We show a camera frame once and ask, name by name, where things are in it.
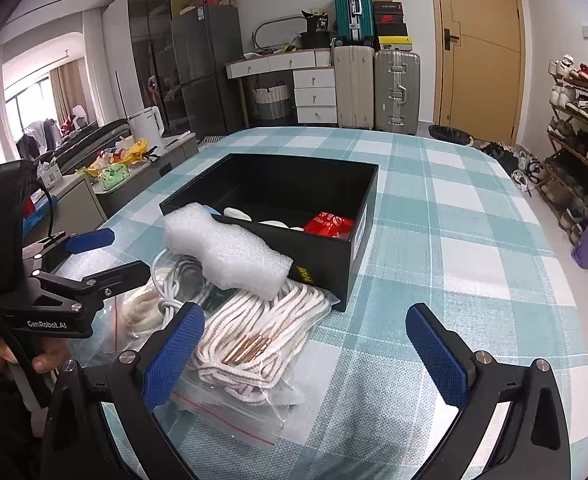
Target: window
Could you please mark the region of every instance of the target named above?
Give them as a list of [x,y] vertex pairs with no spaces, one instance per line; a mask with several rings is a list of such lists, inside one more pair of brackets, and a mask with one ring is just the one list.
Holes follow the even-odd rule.
[[34,121],[56,121],[56,106],[50,78],[41,79],[19,92],[5,102],[5,109],[15,141],[23,136],[23,129]]

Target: gray refrigerator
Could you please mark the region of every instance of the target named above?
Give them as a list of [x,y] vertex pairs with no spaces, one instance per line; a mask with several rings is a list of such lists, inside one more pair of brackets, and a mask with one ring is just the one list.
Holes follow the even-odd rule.
[[202,5],[171,21],[176,64],[189,126],[197,139],[242,129],[237,83],[225,64],[243,58],[238,9]]

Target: blue gripper pad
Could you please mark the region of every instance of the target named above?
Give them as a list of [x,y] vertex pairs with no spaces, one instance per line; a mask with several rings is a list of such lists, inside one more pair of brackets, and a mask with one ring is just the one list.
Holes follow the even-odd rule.
[[462,410],[467,404],[467,374],[416,305],[407,311],[405,329],[440,396]]
[[205,314],[200,305],[194,303],[157,352],[143,377],[142,400],[149,412],[170,398],[171,390],[183,373],[204,330]]
[[69,237],[65,250],[68,253],[80,254],[100,247],[109,247],[113,243],[114,231],[105,228]]

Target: wooden door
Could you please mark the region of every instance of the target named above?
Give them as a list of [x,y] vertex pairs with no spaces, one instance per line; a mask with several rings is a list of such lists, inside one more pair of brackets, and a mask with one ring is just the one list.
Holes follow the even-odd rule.
[[475,139],[513,144],[524,72],[519,0],[435,4],[440,4],[437,27],[442,32],[435,123],[459,128]]

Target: human hand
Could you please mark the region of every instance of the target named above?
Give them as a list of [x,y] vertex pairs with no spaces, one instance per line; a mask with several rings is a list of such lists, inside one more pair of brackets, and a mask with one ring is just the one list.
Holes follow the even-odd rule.
[[[40,339],[43,353],[32,359],[32,367],[39,374],[50,372],[69,359],[68,345],[65,339],[58,337],[43,337]],[[16,357],[0,336],[0,373],[7,372],[7,364],[18,364]]]

